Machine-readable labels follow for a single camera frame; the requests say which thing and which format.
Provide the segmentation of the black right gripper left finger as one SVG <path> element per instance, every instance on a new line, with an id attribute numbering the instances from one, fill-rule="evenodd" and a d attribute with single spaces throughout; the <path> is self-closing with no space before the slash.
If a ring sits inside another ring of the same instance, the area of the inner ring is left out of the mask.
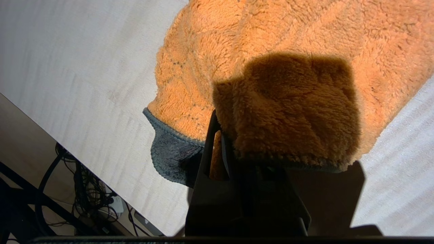
<path id="1" fill-rule="evenodd" d="M 188 237 L 235 235 L 235 225 L 240 218 L 240 204 L 234 185 L 234 170 L 230 164 L 233 154 L 231 142 L 225 139 L 224 134 L 221 134 L 218 146 L 214 146 L 216 134 L 220 131 L 216 111 L 213 111 L 185 220 L 185 234 Z M 214 158 L 223 162 L 223 181 L 210 177 Z"/>

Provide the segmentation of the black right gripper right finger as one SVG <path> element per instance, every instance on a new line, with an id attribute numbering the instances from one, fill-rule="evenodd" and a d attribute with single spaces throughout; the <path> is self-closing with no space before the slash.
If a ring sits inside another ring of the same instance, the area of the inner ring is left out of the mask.
<path id="1" fill-rule="evenodd" d="M 311 216 L 284 168 L 243 165 L 238 168 L 243 216 L 262 236 L 305 237 Z"/>

